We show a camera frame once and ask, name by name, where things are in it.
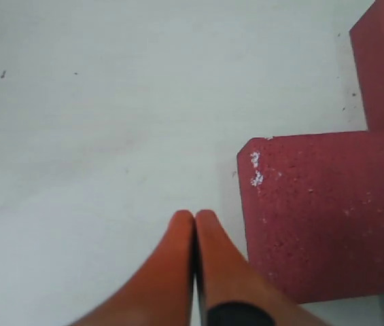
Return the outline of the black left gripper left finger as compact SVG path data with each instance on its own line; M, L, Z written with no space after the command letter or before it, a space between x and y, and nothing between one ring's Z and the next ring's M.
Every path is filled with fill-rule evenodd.
M195 222L174 213L144 264L110 298L74 325L189 325L194 282Z

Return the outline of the orange tipped left gripper right finger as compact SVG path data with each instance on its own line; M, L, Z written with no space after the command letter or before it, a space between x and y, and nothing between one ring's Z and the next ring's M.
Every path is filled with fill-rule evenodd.
M196 214L202 325L325 325L267 280L229 239L216 214Z

